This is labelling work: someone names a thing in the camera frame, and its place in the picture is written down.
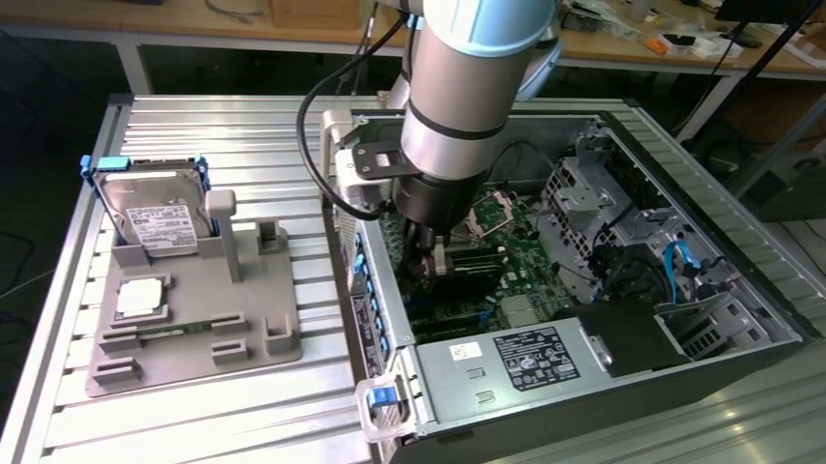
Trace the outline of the wooden desk white frame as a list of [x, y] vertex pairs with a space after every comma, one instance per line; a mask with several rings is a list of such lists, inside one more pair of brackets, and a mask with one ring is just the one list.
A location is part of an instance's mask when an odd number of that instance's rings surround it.
[[243, 23], [211, 11], [203, 0], [168, 0], [161, 6], [121, 0], [0, 0], [0, 31], [12, 37], [112, 45], [135, 94], [153, 92], [140, 52], [145, 45], [348, 54], [363, 35], [360, 25], [280, 28], [267, 16]]
[[626, 35], [608, 32], [562, 31], [563, 54], [559, 65], [608, 70], [646, 71], [654, 73], [703, 74], [711, 77], [711, 89], [702, 97], [698, 107], [686, 124], [680, 126], [676, 139], [695, 136], [708, 119], [718, 113], [720, 104], [732, 98], [734, 90], [743, 87], [742, 80], [751, 67], [768, 50], [776, 38], [767, 30], [755, 26], [748, 32], [763, 42], [759, 48], [747, 48], [734, 58], [702, 59], [686, 52], [667, 55], [655, 53], [644, 41], [660, 31], [668, 31], [682, 24], [715, 33], [731, 22], [719, 21], [714, 15], [698, 7], [690, 7], [679, 0], [655, 0], [654, 8], [659, 19], [654, 22], [635, 22], [627, 17], [628, 6], [624, 0], [604, 0], [612, 8], [615, 18], [631, 29]]

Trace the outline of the grey power supply unit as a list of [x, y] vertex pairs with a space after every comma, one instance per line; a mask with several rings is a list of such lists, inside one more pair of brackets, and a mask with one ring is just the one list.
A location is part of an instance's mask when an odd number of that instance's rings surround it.
[[415, 348], [436, 422], [508, 415], [611, 382], [574, 318]]

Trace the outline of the hard disk in blue carrier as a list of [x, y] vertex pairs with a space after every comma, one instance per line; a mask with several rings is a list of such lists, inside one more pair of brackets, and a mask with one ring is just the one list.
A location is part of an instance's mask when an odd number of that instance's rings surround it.
[[203, 157], [95, 159], [85, 155], [80, 176], [103, 202], [119, 245], [140, 246], [148, 257], [161, 258], [195, 254], [197, 241], [213, 236]]

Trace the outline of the silver drive cage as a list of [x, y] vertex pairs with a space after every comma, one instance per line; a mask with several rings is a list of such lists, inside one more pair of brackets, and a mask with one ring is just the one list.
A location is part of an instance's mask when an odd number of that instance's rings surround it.
[[580, 135], [542, 192], [540, 232], [552, 260], [591, 284], [622, 271], [663, 270], [662, 249], [680, 216], [612, 131]]

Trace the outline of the orange white small box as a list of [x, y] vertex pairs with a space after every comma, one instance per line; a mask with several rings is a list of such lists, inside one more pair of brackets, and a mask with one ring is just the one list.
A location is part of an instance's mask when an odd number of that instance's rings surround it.
[[686, 55], [695, 45], [696, 37], [679, 34], [655, 34], [643, 40], [644, 47], [660, 56]]

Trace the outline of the silver CPU chip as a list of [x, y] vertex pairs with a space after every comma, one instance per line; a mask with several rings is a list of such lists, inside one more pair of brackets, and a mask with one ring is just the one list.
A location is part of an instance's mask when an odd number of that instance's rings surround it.
[[117, 290], [115, 312], [119, 318], [149, 315], [161, 305], [163, 281], [143, 278], [125, 281]]

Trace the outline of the open black PC case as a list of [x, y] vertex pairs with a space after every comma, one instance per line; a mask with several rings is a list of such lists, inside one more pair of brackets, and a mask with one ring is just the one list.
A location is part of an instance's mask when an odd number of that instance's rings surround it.
[[[400, 111], [357, 110], [352, 119], [352, 128], [328, 146], [329, 155], [359, 143], [398, 141]], [[492, 170], [472, 205], [483, 190], [500, 185], [511, 189], [528, 205], [551, 258], [540, 232], [544, 185], [575, 139], [607, 131], [634, 153], [680, 223], [670, 229], [660, 272], [627, 274], [627, 262], [612, 261], [608, 276], [591, 284], [554, 261], [576, 302], [544, 323], [579, 321], [611, 382], [552, 404], [479, 420], [436, 422], [415, 351], [427, 343], [415, 339], [379, 225], [386, 213], [398, 212], [392, 191], [375, 221], [325, 209], [328, 241], [339, 251], [333, 270], [355, 363], [356, 416], [379, 464], [516, 461], [531, 451], [556, 462], [734, 462], [738, 445], [762, 435], [771, 439], [768, 446], [778, 447], [779, 424], [789, 414], [779, 409], [774, 388], [782, 387], [787, 397], [801, 397], [787, 362], [821, 338], [813, 316], [826, 309], [826, 284], [647, 113], [619, 101], [519, 104], [494, 146]], [[359, 248], [355, 233], [363, 238]], [[365, 261], [356, 274], [357, 255]], [[374, 283], [372, 297], [365, 294], [367, 281]], [[724, 293], [743, 303], [771, 344], [695, 361], [655, 307]], [[371, 311], [371, 298], [379, 302], [379, 316]], [[375, 332], [378, 317], [384, 335]], [[387, 355], [379, 349], [382, 336], [391, 348]], [[371, 409], [367, 390], [382, 386], [396, 389], [399, 401]]]

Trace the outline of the black monitor stand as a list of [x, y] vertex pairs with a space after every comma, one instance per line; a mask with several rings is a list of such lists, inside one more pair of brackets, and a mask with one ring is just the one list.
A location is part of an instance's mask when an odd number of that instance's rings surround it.
[[723, 33], [723, 38], [746, 48], [758, 48], [763, 45], [762, 41], [746, 32], [746, 28], [750, 23], [756, 23], [763, 18], [768, 3], [770, 0], [722, 0], [715, 19], [736, 23]]

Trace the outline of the silver disk bay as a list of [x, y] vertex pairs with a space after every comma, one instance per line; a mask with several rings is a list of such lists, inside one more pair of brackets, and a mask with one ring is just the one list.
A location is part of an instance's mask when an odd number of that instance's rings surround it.
[[655, 309], [684, 354], [695, 361], [771, 344], [767, 331], [730, 293], [691, 303], [660, 304]]

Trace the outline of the green RAM stick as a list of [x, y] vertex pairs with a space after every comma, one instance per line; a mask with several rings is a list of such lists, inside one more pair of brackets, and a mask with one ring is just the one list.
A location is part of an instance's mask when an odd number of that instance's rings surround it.
[[208, 333], [212, 330], [212, 323], [200, 321], [184, 324], [161, 325], [157, 327], [133, 326], [103, 333], [103, 339], [135, 336], [139, 340], [184, 336], [189, 334]]

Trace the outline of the black slanted pole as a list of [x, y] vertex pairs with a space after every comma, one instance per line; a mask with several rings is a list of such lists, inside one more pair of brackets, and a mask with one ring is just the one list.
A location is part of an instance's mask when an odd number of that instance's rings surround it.
[[731, 107], [734, 100], [740, 91], [752, 83], [759, 74], [767, 67], [767, 64], [778, 54], [781, 48], [787, 44], [806, 24], [806, 21], [818, 10], [823, 0], [726, 0], [715, 19], [730, 20], [736, 19], [738, 25], [732, 33], [738, 37], [744, 31], [748, 23], [763, 23], [771, 25], [783, 25], [785, 29], [776, 36], [776, 39], [767, 46], [766, 51], [758, 58], [754, 65], [750, 67], [746, 74], [738, 78], [726, 96], [715, 105], [714, 111], [700, 123], [692, 135], [678, 136], [680, 145], [684, 148], [691, 148], [699, 141], [700, 136], [708, 130], [708, 127], [715, 123]]

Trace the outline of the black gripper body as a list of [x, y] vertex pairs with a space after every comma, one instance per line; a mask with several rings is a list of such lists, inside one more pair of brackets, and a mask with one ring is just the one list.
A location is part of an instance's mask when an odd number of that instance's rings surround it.
[[486, 173], [460, 180], [443, 180], [426, 174], [394, 181], [392, 202], [398, 212], [426, 227], [455, 227], [466, 218]]

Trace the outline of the CPU socket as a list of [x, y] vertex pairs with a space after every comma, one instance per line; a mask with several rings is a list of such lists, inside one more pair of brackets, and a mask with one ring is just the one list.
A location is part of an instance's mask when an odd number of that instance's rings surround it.
[[514, 201], [503, 190], [494, 189], [475, 201], [467, 222], [474, 233], [486, 236], [514, 219]]

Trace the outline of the grey parts rack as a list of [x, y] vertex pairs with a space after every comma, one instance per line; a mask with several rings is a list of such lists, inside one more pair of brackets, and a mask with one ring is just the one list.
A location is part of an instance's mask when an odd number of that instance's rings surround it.
[[[111, 250], [99, 323], [87, 367], [85, 394], [100, 397], [175, 382], [287, 363], [301, 356], [295, 283], [287, 232], [273, 217], [236, 231], [231, 190], [205, 196], [216, 235], [191, 255], [151, 258], [140, 246]], [[163, 281], [161, 305], [145, 316], [119, 318], [120, 285]], [[208, 333], [139, 340], [103, 339], [133, 326], [211, 322]]]

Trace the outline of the silver chipset heatsink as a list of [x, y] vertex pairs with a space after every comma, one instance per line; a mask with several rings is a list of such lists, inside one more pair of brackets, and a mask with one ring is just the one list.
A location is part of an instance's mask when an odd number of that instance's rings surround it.
[[500, 309], [511, 328], [530, 326], [548, 320], [544, 311], [534, 304], [528, 295], [514, 295], [500, 300]]

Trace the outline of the black computer tower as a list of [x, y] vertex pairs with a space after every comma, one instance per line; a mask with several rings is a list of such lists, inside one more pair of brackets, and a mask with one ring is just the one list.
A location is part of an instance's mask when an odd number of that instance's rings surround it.
[[748, 190], [762, 222], [826, 219], [826, 155], [782, 158]]

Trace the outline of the green Dell motherboard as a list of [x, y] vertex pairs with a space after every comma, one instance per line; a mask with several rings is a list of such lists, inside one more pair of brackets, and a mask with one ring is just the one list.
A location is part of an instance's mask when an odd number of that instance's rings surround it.
[[391, 211], [380, 219], [404, 310], [419, 343], [514, 329], [500, 309], [504, 297], [528, 295], [547, 314], [546, 322], [576, 302], [559, 277], [559, 266], [539, 243], [528, 205], [504, 185], [483, 190], [478, 199], [494, 189], [511, 197], [515, 219], [488, 235], [478, 236], [467, 216], [447, 235], [436, 237], [432, 278], [416, 278], [403, 267], [406, 218]]

